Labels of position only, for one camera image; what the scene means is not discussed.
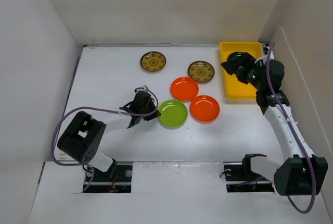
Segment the green plate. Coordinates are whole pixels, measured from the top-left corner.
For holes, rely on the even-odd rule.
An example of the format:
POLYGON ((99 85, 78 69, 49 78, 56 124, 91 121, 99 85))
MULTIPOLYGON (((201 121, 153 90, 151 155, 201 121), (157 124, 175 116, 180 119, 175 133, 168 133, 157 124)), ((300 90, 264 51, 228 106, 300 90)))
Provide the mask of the green plate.
POLYGON ((160 112, 159 121, 168 128, 178 128, 182 126, 188 117, 188 110, 184 103, 170 99, 164 101, 158 108, 160 112))

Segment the black plate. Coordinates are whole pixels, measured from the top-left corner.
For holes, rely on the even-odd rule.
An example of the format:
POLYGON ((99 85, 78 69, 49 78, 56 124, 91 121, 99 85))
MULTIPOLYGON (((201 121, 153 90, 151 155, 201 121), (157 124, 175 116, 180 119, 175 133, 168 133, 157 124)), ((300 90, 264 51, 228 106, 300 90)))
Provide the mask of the black plate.
POLYGON ((242 56, 244 52, 233 52, 229 54, 227 61, 230 64, 239 64, 242 62, 242 56))

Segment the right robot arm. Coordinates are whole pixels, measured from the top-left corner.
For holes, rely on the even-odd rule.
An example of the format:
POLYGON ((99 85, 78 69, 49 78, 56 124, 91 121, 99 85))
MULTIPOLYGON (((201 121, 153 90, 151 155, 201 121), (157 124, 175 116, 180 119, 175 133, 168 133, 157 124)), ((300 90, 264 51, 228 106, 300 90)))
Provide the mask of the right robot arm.
POLYGON ((221 64, 229 75, 256 89, 256 102, 272 126, 284 162, 278 164, 263 154, 247 154, 240 172, 246 179, 261 175, 274 182, 281 196, 317 195, 328 170, 325 158, 317 157, 307 145, 294 120, 290 103, 281 90, 284 65, 266 58, 255 60, 249 53, 231 53, 221 64))

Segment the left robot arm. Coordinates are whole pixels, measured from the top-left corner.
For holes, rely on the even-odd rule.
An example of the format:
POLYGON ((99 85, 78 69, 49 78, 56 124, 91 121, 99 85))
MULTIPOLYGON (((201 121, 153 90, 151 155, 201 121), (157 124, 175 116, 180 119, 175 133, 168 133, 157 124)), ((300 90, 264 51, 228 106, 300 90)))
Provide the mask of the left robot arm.
POLYGON ((74 159, 78 165, 91 167, 104 180, 116 175, 117 162, 99 149, 106 133, 130 129, 141 120, 158 118, 159 102, 146 87, 135 89, 132 101, 118 111, 82 106, 69 111, 56 127, 53 141, 59 150, 74 159))

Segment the yellow plastic bin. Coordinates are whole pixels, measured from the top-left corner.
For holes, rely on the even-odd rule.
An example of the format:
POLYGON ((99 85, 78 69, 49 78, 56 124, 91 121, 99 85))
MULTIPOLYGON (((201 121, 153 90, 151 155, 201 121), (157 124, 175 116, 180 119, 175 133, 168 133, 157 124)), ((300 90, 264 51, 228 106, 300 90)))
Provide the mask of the yellow plastic bin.
MULTIPOLYGON (((220 62, 227 61, 234 52, 247 52, 255 59, 263 56, 263 47, 260 42, 220 42, 220 62)), ((227 99, 255 99, 255 88, 250 84, 239 82, 235 75, 230 76, 223 68, 222 76, 224 91, 227 99)))

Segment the yellow patterned plate right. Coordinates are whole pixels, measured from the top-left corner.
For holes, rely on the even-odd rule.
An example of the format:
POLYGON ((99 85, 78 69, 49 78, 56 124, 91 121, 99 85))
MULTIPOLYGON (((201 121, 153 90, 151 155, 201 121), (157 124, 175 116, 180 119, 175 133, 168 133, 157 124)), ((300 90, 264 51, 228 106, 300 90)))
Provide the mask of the yellow patterned plate right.
POLYGON ((213 66, 202 60, 191 63, 187 72, 188 75, 198 83, 208 83, 215 75, 213 66))

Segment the yellow patterned plate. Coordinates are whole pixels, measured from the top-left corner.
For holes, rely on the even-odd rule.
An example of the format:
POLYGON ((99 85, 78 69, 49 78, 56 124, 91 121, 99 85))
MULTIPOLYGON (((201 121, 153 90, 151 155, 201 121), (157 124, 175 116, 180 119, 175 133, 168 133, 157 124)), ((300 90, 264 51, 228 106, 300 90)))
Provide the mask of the yellow patterned plate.
POLYGON ((213 66, 202 60, 191 63, 187 72, 188 75, 198 83, 208 83, 215 75, 213 66))
POLYGON ((156 51, 147 52, 140 59, 140 66, 148 72, 161 71, 166 63, 166 57, 161 52, 156 51))

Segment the orange plate upper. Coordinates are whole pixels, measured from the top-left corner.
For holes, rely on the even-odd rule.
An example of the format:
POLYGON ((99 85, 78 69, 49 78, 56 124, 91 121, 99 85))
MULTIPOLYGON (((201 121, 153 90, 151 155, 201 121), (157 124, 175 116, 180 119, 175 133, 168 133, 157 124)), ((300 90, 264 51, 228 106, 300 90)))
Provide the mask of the orange plate upper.
POLYGON ((182 102, 192 101, 199 93, 199 86, 189 77, 176 78, 170 86, 172 96, 182 102))

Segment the orange plate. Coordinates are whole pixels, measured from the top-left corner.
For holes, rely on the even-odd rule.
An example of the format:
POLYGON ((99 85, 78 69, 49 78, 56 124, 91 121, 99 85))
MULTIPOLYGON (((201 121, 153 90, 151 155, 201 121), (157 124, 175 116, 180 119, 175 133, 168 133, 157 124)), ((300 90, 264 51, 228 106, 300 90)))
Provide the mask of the orange plate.
POLYGON ((199 95, 191 101, 190 113, 197 121, 212 122, 220 114, 220 105, 212 96, 199 95))
POLYGON ((199 93, 199 86, 189 77, 176 78, 170 86, 172 96, 182 102, 192 101, 199 93))

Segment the yellow patterned plate left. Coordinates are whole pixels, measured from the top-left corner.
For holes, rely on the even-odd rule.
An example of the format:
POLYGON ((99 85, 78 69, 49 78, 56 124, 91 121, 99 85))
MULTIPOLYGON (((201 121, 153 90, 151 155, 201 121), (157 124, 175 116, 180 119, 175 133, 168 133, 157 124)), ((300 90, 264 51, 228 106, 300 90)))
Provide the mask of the yellow patterned plate left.
POLYGON ((161 52, 156 51, 147 52, 140 59, 140 66, 148 72, 161 71, 166 63, 166 57, 161 52))

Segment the orange plate lower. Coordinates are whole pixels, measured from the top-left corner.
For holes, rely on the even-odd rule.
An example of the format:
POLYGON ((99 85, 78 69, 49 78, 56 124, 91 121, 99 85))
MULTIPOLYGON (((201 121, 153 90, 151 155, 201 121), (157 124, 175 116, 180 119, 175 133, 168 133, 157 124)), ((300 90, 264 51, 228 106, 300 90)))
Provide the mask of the orange plate lower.
POLYGON ((220 105, 212 96, 199 95, 191 101, 190 113, 197 121, 212 122, 220 114, 220 105))

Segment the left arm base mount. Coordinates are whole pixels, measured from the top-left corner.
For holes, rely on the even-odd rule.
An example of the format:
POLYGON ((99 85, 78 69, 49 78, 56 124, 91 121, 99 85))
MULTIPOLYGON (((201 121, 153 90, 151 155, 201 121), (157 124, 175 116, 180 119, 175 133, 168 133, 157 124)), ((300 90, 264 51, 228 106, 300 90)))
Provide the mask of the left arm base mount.
POLYGON ((133 162, 118 162, 111 174, 95 170, 93 179, 83 193, 131 193, 133 162))

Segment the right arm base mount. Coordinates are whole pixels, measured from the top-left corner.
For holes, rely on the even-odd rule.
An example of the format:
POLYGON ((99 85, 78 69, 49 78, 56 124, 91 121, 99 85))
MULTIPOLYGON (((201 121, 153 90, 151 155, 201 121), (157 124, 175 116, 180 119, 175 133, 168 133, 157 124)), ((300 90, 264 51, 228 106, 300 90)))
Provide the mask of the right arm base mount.
POLYGON ((242 161, 224 161, 220 178, 226 182, 227 193, 274 193, 271 181, 251 170, 251 159, 266 157, 263 154, 246 154, 242 161))

